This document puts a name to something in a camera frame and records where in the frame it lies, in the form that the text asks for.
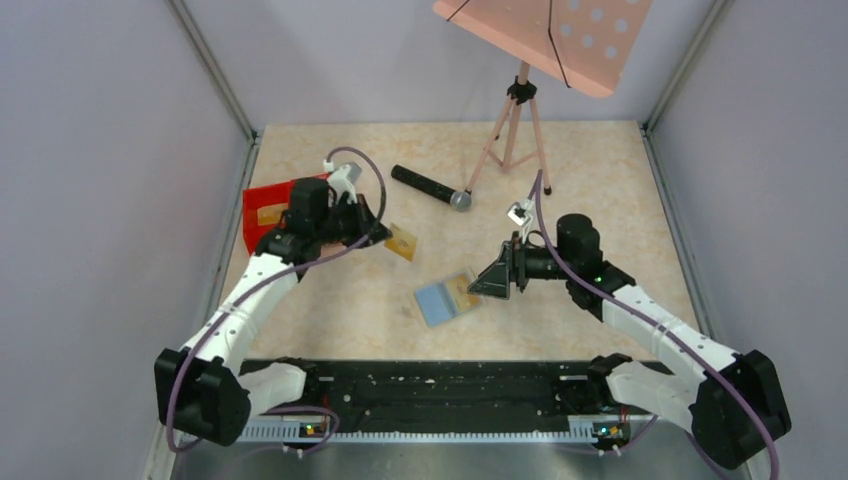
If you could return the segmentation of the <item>gold credit card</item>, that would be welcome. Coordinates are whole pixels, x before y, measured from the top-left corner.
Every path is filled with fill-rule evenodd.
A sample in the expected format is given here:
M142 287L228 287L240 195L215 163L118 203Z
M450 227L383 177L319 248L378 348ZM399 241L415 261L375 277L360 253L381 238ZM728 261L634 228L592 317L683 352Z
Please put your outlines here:
M384 241L384 246L406 261L413 262L417 251L418 237L395 223L390 224L389 230L390 237Z

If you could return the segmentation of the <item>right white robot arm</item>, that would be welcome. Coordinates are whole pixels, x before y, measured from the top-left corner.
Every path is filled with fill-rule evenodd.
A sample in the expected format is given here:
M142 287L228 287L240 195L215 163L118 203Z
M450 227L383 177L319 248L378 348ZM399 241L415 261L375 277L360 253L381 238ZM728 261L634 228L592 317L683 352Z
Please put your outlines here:
M790 431L791 419L769 357L726 347L659 306L633 277L604 259L600 234L585 215L562 216L553 247L514 233L468 291L508 299L513 288L524 290L535 279L564 281L579 308L666 367L661 373L619 353L593 359L587 382L598 405L633 406L665 419L724 469L766 452L772 475L779 475L775 442Z

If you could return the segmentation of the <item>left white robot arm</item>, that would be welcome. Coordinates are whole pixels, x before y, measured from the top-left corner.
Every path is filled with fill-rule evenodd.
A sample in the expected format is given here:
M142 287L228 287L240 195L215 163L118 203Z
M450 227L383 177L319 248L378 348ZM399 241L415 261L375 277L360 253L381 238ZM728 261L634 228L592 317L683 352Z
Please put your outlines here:
M294 181L281 219L258 240L213 316L182 347L164 349L156 358L159 420L170 434L229 446L249 419L299 400L305 369L274 362L242 373L250 345L307 270L325 262L325 246L343 244L352 251L391 235L341 173Z

